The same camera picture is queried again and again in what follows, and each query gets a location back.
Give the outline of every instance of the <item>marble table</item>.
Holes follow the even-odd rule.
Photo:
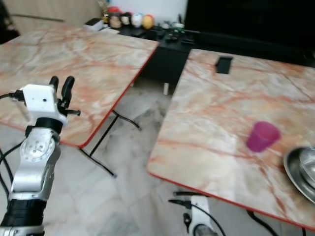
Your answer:
[[[315,230],[315,205],[287,177],[283,158],[315,144],[315,70],[233,56],[217,74],[219,56],[192,50],[172,98],[148,172],[207,196]],[[282,138],[255,154],[245,142],[257,121]]]
[[[0,45],[0,94],[59,77],[59,96],[75,77],[63,143],[85,147],[158,46],[155,41],[69,26],[41,28]],[[21,130],[28,123],[9,99],[1,101],[0,122]]]

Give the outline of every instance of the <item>tiled floor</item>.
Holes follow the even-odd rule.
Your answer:
[[[118,121],[95,157],[118,174],[111,178],[80,152],[62,146],[56,165],[55,182],[44,224],[48,236],[185,236],[183,213],[179,206],[167,202],[177,186],[150,177],[146,163],[154,145],[171,96],[162,95],[162,84],[139,80],[117,107],[117,111],[135,119],[139,132],[125,121]],[[98,132],[106,129],[106,122]],[[6,150],[22,140],[19,131],[0,126],[0,145]],[[87,147],[89,150],[97,138]],[[10,156],[15,170],[18,152]],[[1,190],[0,217],[6,206]],[[211,213],[228,236],[269,236],[252,221],[245,210],[215,199],[209,200]],[[265,216],[282,236],[301,236],[299,228]]]

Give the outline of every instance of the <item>television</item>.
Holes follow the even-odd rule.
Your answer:
[[[218,43],[230,38],[314,51],[314,9],[311,0],[189,0],[185,30]]]

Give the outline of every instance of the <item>metal bowl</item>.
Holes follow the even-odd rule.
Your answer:
[[[315,147],[305,148],[300,155],[300,173],[315,188]]]

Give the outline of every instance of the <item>pink cup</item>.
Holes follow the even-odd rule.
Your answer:
[[[280,138],[280,131],[272,124],[264,121],[257,122],[246,145],[253,152],[262,152]]]

